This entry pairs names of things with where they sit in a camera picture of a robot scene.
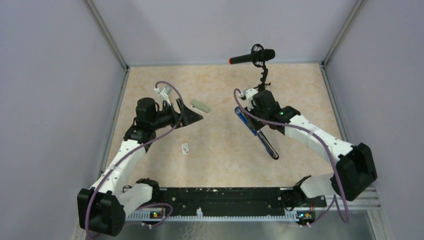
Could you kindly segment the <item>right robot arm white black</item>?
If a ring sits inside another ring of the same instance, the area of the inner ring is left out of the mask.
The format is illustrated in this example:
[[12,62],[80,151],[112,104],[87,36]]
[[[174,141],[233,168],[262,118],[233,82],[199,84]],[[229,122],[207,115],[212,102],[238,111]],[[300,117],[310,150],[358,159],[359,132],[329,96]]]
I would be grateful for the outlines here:
[[354,201],[376,179],[377,171],[370,147],[354,145],[339,139],[307,120],[291,106],[281,107],[269,90],[249,88],[244,92],[246,110],[253,115],[251,122],[257,128],[268,125],[286,137],[304,144],[335,167],[330,174],[310,176],[301,180],[293,192],[299,206],[307,206],[315,197],[339,195]]

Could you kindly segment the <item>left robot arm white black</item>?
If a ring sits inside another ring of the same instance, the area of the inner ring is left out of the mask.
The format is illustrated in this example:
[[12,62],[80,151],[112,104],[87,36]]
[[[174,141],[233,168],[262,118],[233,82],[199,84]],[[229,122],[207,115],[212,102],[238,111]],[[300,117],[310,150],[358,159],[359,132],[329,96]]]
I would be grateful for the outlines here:
[[158,110],[158,103],[151,97],[137,101],[136,116],[124,134],[118,153],[99,179],[77,195],[82,229],[115,237],[123,229],[127,216],[138,207],[143,204],[154,207],[160,202],[161,194],[151,184],[137,183],[126,192],[123,188],[138,161],[160,139],[157,130],[168,126],[175,130],[203,120],[181,98],[176,103],[179,112],[168,103]]

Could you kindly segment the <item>blue stapler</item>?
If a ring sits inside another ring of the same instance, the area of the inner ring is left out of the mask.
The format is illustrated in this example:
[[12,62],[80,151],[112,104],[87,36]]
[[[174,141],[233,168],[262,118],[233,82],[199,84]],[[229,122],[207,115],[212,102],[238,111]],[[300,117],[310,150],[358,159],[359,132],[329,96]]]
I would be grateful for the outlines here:
[[249,122],[248,117],[243,113],[242,109],[239,106],[235,107],[234,112],[244,123],[244,125],[252,132],[252,134],[259,139],[259,141],[262,143],[270,157],[274,160],[278,160],[279,154],[271,145],[271,143],[269,142],[265,134],[261,131],[261,129],[255,129],[254,125]]

